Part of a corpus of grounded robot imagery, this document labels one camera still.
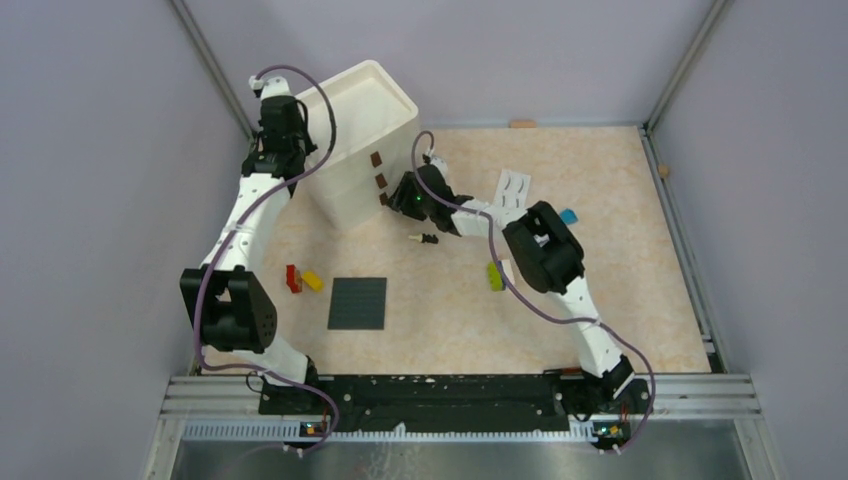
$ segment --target gray wall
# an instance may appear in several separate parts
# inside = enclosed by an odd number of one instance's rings
[[[791,478],[844,478],[848,3],[737,2],[658,133]]]
[[[138,478],[246,148],[164,1],[0,6],[0,478]]]
[[[711,2],[188,3],[249,112],[256,101],[241,86],[266,65],[323,79],[373,58],[425,124],[445,126],[642,121]]]

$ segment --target black mat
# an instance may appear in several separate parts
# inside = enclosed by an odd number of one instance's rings
[[[386,322],[385,278],[334,278],[328,330],[382,330]]]

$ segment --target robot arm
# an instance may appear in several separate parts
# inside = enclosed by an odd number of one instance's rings
[[[303,383],[309,360],[284,339],[275,340],[277,311],[256,277],[277,216],[297,184],[274,193],[244,223],[237,223],[257,199],[303,173],[306,156],[316,147],[309,138],[305,107],[291,95],[283,77],[251,78],[250,86],[261,100],[262,130],[242,163],[238,197],[226,226],[200,268],[183,271],[180,290],[191,319],[203,273],[219,245],[235,230],[203,298],[201,341]]]
[[[634,378],[633,367],[600,323],[600,314],[586,281],[583,248],[553,208],[539,202],[529,209],[490,205],[465,195],[454,195],[447,185],[447,164],[425,156],[418,173],[439,197],[471,209],[485,211],[495,221],[495,241],[509,246],[522,278],[545,293],[567,318],[590,318],[596,323],[566,325],[577,345],[583,376],[597,384],[604,396],[615,399]],[[418,220],[429,218],[443,232],[462,237],[489,236],[482,215],[452,209],[436,202],[421,189],[413,172],[407,172],[389,199],[389,207]]]

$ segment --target red lego brick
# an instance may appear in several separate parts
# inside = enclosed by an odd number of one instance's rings
[[[303,291],[303,279],[300,278],[300,271],[294,265],[286,265],[286,285],[292,293]]]

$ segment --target orange object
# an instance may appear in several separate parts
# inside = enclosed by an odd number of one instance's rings
[[[535,120],[513,120],[509,122],[509,128],[536,128]]]

